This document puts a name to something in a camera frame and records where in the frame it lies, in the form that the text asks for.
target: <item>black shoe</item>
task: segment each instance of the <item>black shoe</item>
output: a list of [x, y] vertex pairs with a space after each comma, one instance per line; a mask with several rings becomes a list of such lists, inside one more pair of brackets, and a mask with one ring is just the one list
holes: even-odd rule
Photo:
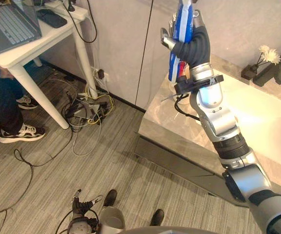
[[112, 189], [108, 192], [105, 201], [103, 201], [103, 206], [113, 206], [117, 198], [117, 191]]
[[160, 226], [164, 218], [164, 211], [157, 209], [151, 218], [150, 226]]
[[23, 110], [32, 110], [37, 108], [39, 104], [33, 98], [28, 97], [27, 95], [23, 95], [22, 98], [16, 100], [17, 105], [19, 108]]
[[35, 141], [45, 135], [45, 129], [23, 124], [17, 135], [11, 135], [3, 129], [0, 130], [0, 142], [12, 143], [19, 140]]

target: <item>grey carpet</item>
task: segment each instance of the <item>grey carpet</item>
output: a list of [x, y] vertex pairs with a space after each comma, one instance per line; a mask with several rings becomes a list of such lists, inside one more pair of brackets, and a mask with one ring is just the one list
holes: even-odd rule
[[[58, 81], [56, 73], [41, 89], [61, 110], [72, 90]], [[115, 109], [102, 123], [100, 140], [86, 157], [72, 154], [72, 142], [50, 163], [34, 169], [32, 184], [24, 198], [11, 210], [2, 234], [52, 234], [71, 210], [75, 191], [82, 189], [80, 200], [87, 201], [110, 189], [118, 191], [115, 207], [122, 210], [127, 228], [147, 226], [154, 211], [165, 211], [164, 226], [201, 228], [220, 234], [260, 234], [249, 210], [235, 207], [208, 195], [197, 186], [137, 157], [133, 151], [143, 113], [115, 101]], [[19, 149], [26, 160], [42, 163], [54, 156], [69, 140], [71, 131], [63, 130], [42, 109], [23, 111], [25, 122], [44, 126], [46, 136], [36, 142], [0, 143], [0, 209], [15, 202], [27, 186], [30, 169], [17, 161]], [[85, 127], [76, 143], [77, 153], [87, 152], [96, 141], [98, 125]], [[93, 209], [100, 212], [102, 202]], [[0, 214], [0, 227], [4, 213]], [[69, 218], [60, 230], [66, 228]]]

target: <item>black phone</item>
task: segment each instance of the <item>black phone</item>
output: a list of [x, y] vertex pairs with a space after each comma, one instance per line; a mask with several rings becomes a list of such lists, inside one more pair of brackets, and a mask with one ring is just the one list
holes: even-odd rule
[[50, 9], [41, 9], [37, 11], [37, 16], [40, 20], [52, 26], [53, 28], [60, 28], [67, 24], [67, 20], [57, 15]]

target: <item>laptop keyboard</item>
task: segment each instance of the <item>laptop keyboard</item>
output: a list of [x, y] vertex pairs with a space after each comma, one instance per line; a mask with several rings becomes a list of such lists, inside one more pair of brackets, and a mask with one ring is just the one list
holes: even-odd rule
[[0, 30], [12, 44], [34, 37], [8, 6], [0, 7]]

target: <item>wall baseboard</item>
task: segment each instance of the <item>wall baseboard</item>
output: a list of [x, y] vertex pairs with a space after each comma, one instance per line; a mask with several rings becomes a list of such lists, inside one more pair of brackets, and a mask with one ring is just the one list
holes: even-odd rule
[[[41, 61], [42, 61], [43, 64], [45, 64], [45, 65], [47, 65], [47, 66], [49, 66], [49, 67], [52, 67], [52, 68], [56, 69], [57, 71], [60, 71], [60, 72], [62, 72], [62, 73], [64, 73], [64, 74], [66, 74], [66, 75], [68, 75], [68, 76], [70, 76], [70, 77], [72, 77], [72, 78], [74, 78], [74, 79], [76, 79], [76, 80], [78, 80], [78, 81], [80, 81], [80, 82], [86, 84], [86, 81], [83, 80], [81, 77], [78, 77], [78, 76], [76, 76], [76, 75], [74, 75], [74, 74], [72, 74], [72, 73], [70, 73], [70, 72], [68, 72], [68, 71], [65, 71], [65, 70], [63, 70], [62, 68], [60, 68], [60, 67], [58, 67], [58, 66], [55, 66], [55, 65], [53, 65], [53, 64], [51, 64], [51, 63], [49, 63], [49, 62], [47, 62], [47, 61], [45, 61], [45, 60], [43, 60], [43, 59], [41, 59]], [[102, 89], [102, 88], [100, 88], [100, 87], [98, 87], [98, 86], [96, 86], [96, 88], [97, 88], [98, 90], [102, 91], [102, 92], [106, 92], [106, 90], [104, 90], [104, 89]], [[127, 105], [129, 105], [129, 106], [131, 106], [131, 107], [133, 107], [134, 109], [136, 109], [136, 110], [138, 110], [138, 111], [141, 111], [141, 112], [143, 112], [143, 113], [146, 112], [145, 109], [143, 109], [143, 108], [141, 108], [141, 107], [139, 107], [139, 106], [137, 106], [137, 105], [135, 105], [135, 104], [133, 104], [133, 103], [130, 103], [129, 101], [127, 101], [127, 100], [125, 100], [125, 99], [122, 99], [121, 97], [119, 97], [119, 96], [117, 96], [117, 95], [114, 95], [114, 94], [112, 94], [112, 93], [110, 93], [110, 92], [109, 92], [109, 94], [110, 94], [111, 97], [113, 97], [113, 98], [115, 98], [115, 99], [117, 99], [117, 100], [119, 100], [119, 101], [121, 101], [121, 102], [123, 102], [123, 103], [125, 103], [125, 104], [127, 104]]]

